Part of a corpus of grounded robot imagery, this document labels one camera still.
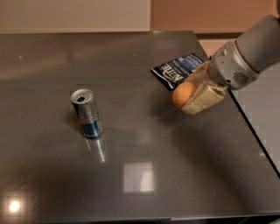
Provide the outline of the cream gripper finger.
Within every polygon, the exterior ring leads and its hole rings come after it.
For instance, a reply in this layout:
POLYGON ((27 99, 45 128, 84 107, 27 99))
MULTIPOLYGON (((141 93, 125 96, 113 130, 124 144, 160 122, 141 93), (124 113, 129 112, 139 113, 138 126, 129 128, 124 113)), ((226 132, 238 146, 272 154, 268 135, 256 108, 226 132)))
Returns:
POLYGON ((203 83, 210 83, 211 78, 208 75, 207 69, 209 67, 209 62, 206 61, 202 63, 197 69, 193 71, 186 79, 185 82, 192 82, 197 86, 203 83))
POLYGON ((210 84, 200 85, 194 96, 182 107, 182 111, 195 115, 222 101, 225 97, 225 88, 210 84))

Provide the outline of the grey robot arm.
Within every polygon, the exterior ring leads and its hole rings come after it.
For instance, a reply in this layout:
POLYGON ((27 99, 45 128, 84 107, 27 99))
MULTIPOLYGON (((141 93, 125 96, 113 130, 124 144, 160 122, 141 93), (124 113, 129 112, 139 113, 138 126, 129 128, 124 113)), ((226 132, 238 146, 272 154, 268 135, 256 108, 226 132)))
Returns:
POLYGON ((220 47, 186 79, 197 90, 182 106, 197 114, 256 81, 260 74, 280 61, 280 20, 267 15, 236 39, 220 47))

